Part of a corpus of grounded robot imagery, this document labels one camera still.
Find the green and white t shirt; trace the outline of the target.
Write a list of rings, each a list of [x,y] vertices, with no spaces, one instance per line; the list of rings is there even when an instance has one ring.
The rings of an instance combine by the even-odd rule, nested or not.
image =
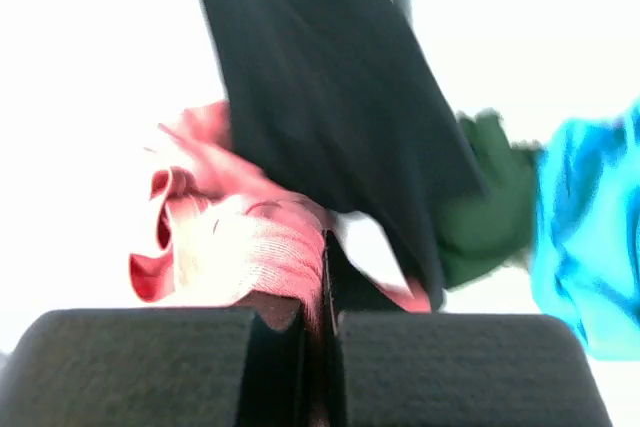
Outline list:
[[[511,144],[494,111],[459,125],[484,176],[487,192],[459,199],[435,221],[438,252],[447,289],[459,287],[501,266],[522,262],[534,230],[537,144]]]

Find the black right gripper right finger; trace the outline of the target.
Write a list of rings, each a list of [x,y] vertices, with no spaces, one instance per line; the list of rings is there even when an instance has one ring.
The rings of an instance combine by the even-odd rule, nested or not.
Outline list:
[[[607,426],[575,337],[549,316],[409,313],[325,254],[333,426]]]

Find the salmon pink t shirt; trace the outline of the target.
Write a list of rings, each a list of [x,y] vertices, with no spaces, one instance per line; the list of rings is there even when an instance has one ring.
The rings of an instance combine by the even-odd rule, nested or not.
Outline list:
[[[326,234],[349,246],[382,230],[267,179],[231,151],[230,127],[225,101],[160,126],[128,259],[132,290],[143,303],[175,307],[227,307],[252,293],[292,298],[319,336]]]

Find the teal t shirt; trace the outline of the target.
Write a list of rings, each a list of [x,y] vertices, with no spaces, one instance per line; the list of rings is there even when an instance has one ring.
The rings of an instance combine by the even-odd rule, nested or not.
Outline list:
[[[537,158],[533,299],[599,360],[639,358],[639,107],[571,119]]]

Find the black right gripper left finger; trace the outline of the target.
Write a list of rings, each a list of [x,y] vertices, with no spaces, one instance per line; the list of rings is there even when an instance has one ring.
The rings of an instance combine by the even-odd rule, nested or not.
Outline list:
[[[5,426],[302,426],[299,301],[251,293],[228,308],[56,310],[1,373]]]

